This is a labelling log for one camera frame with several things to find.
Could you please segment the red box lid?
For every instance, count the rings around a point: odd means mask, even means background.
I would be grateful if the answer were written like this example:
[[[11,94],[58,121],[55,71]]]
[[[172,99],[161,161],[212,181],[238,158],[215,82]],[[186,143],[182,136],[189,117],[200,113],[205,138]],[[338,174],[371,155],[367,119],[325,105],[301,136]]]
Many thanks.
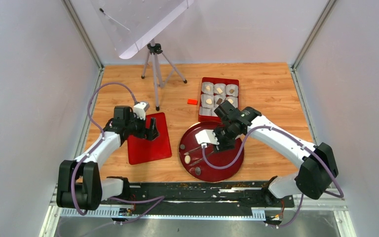
[[[128,161],[131,165],[166,159],[172,156],[165,113],[147,115],[147,126],[149,126],[151,118],[156,119],[159,136],[153,141],[129,136],[127,149]]]

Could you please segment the brown square chocolate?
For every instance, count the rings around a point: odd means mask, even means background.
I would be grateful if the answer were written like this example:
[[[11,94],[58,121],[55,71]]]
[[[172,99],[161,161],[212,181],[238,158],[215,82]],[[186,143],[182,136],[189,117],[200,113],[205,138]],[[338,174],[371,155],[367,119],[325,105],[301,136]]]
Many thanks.
[[[222,102],[223,102],[223,99],[222,99],[222,98],[219,98],[219,99],[217,99],[216,104],[217,104],[217,105],[220,105]]]

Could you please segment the metal tongs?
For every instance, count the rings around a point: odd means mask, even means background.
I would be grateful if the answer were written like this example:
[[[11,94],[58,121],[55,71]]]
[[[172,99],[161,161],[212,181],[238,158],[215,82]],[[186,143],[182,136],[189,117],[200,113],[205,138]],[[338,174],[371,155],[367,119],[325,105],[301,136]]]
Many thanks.
[[[188,166],[195,166],[196,164],[199,164],[200,162],[203,161],[201,146],[191,149],[187,152],[184,152],[184,158],[185,158],[185,155],[189,155],[191,157],[191,162],[190,164],[188,164]]]

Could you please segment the white oval chocolate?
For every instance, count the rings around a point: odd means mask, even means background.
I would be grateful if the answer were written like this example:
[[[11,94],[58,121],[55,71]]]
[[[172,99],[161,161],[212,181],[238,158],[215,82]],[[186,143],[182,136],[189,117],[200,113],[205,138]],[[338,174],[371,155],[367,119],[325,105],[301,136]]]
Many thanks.
[[[191,157],[189,155],[185,155],[184,162],[185,162],[185,164],[190,164]]]

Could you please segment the dark oval chocolate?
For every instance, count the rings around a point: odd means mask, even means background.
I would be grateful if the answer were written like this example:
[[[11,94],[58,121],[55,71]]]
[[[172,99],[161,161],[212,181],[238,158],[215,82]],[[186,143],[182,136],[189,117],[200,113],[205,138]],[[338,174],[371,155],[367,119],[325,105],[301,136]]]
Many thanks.
[[[200,169],[200,167],[196,167],[196,168],[195,168],[195,174],[196,174],[196,175],[200,175],[200,174],[201,174],[201,169]]]

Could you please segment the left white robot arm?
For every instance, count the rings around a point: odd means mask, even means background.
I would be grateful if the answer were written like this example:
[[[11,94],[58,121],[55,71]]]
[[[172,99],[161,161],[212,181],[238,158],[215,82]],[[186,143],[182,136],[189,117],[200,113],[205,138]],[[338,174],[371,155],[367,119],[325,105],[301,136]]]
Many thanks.
[[[138,102],[133,107],[116,106],[113,118],[101,129],[97,141],[82,155],[60,164],[56,195],[59,207],[75,208],[85,215],[112,197],[120,204],[130,201],[132,192],[128,179],[110,176],[101,180],[100,168],[130,136],[148,141],[159,136],[155,118],[146,126],[148,108],[146,102]]]

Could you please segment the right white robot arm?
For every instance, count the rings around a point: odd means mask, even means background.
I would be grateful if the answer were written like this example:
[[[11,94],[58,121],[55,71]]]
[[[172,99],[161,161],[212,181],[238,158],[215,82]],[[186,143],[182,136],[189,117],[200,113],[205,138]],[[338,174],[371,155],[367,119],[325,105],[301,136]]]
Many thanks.
[[[214,112],[222,122],[212,132],[215,152],[234,148],[236,139],[244,135],[243,143],[248,138],[263,142],[298,168],[291,175],[272,177],[262,187],[260,196],[266,205],[275,206],[282,198],[297,194],[319,199],[324,193],[330,194],[327,189],[331,184],[338,190],[332,195],[344,197],[336,181],[339,171],[330,145],[324,142],[316,145],[298,138],[252,107],[239,110],[230,102],[223,102]]]

